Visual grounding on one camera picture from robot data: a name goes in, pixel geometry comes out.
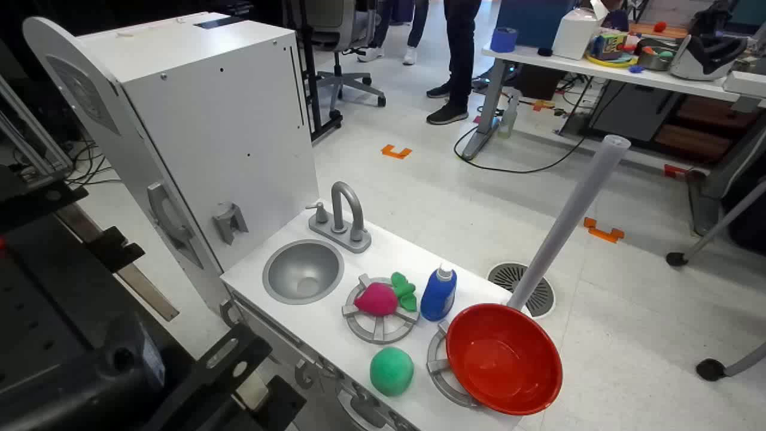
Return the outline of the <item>office chair grey base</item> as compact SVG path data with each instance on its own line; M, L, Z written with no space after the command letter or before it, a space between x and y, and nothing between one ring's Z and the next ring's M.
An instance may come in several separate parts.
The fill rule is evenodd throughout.
M332 68L315 75L329 92L329 106L341 101L346 89L370 93L385 106L385 93L372 86L369 73L344 73L341 58L358 54L377 26L377 0L299 0L300 22L308 26L308 42L332 54Z

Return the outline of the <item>green ball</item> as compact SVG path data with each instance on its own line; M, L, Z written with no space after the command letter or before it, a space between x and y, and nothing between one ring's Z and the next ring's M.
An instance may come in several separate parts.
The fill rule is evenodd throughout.
M370 359L369 379L377 394L396 398L408 390L408 383L413 379L413 361L405 349L382 348Z

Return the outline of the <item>blue bottle white cap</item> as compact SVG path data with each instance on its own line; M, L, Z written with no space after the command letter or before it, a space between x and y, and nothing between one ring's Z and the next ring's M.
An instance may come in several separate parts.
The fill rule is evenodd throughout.
M421 294L421 316L426 322L439 322L449 313L455 303L457 273L434 269L427 275L426 289Z

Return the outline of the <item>white toy kitchen cabinet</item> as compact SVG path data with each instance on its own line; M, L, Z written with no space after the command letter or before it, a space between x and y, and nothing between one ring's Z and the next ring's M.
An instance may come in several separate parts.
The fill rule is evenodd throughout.
M297 37L194 12L20 33L207 307L221 273L318 196Z

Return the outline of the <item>white toy kitchen counter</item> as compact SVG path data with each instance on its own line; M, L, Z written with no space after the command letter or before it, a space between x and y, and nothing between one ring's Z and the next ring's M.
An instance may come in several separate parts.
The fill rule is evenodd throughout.
M445 262L388 231L370 227L370 248L351 255L308 227L306 215L221 273L239 322L273 346L273 371L306 398L293 420L299 431L512 431L517 422L486 407L460 407L443 398L426 373L426 349L437 327L419 316L411 334L389 346L358 340L341 318L341 307L361 275L405 273L413 285ZM288 243L318 239L335 248L344 271L336 288L311 305L281 305L263 288L263 265ZM388 398L370 386L369 367L382 348L405 349L413 361L408 390Z

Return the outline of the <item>grey toy faucet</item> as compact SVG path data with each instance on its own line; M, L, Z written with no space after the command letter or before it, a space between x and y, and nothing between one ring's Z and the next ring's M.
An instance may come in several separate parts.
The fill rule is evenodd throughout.
M370 248L361 202L346 183L335 183L329 188L329 207L312 207L308 227L351 255L361 255Z

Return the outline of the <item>pink and green toy radish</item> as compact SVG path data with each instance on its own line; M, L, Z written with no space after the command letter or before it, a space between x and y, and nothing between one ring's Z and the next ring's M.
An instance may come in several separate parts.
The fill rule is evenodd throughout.
M396 310L415 310L415 288L401 275L361 279L361 293L351 305L369 316L391 316Z

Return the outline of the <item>orange floor marker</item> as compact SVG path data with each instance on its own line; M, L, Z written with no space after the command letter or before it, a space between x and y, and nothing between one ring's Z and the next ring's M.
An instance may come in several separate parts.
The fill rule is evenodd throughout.
M602 243L609 243L609 244L618 244L618 243L624 239L624 233L618 231L618 227L600 231L595 219L584 219L582 226L584 226L586 233L588 233L590 238L595 238L595 239L602 239Z
M379 153L382 153L385 158L405 160L406 157L411 157L411 148L408 148L408 147L396 148L396 147L391 147L391 143L385 143L385 147L379 148Z

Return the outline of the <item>black equipment foreground left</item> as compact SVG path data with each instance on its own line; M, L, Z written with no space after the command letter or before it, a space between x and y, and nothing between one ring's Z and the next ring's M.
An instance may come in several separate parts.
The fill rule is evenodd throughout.
M63 153L0 79L0 428L286 431L303 398L279 377L244 390L270 346L233 323L188 354L146 310L141 250L78 209Z

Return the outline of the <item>grey left stove burner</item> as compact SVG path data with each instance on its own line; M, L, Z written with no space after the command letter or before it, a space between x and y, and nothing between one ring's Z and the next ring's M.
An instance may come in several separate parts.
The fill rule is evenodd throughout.
M396 343L419 322L415 285L399 271L388 279L361 275L341 307L341 318L364 343Z

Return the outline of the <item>black white appliance on desk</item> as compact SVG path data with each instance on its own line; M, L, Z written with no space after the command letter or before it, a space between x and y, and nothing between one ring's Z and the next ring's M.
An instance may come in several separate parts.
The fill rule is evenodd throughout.
M677 79L686 81L715 81L725 76L734 61L747 50L742 39L727 37L686 37L667 68Z

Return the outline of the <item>orange floor marker right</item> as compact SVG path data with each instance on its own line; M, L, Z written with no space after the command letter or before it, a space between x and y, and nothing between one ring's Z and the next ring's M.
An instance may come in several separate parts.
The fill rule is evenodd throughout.
M588 233L590 238L595 238L595 239L602 239L602 243L609 243L609 244L618 244L618 243L624 239L624 233L618 231L618 227L600 231L595 219L584 219L582 226L584 226L586 233Z

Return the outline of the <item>white box on desk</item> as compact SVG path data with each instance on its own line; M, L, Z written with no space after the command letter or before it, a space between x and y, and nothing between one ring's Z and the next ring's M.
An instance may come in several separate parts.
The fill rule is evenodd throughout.
M598 32L600 22L590 9L575 7L570 9L554 32L552 39L552 55L579 61L590 42L590 37Z

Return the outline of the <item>grey round sink basin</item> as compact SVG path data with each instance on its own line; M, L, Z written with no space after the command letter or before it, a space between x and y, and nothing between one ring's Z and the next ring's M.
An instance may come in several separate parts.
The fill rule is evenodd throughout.
M281 305L311 305L329 294L341 280L341 257L318 239L279 248L263 265L263 288Z

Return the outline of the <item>person legs dark trousers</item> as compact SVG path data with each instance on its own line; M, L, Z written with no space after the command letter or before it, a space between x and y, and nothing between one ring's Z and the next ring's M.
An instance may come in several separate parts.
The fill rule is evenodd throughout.
M448 103L426 117L427 125L448 125L466 117L474 75L474 28L478 7L480 0L443 0L449 50L449 79L434 89L427 89L426 97L445 97Z

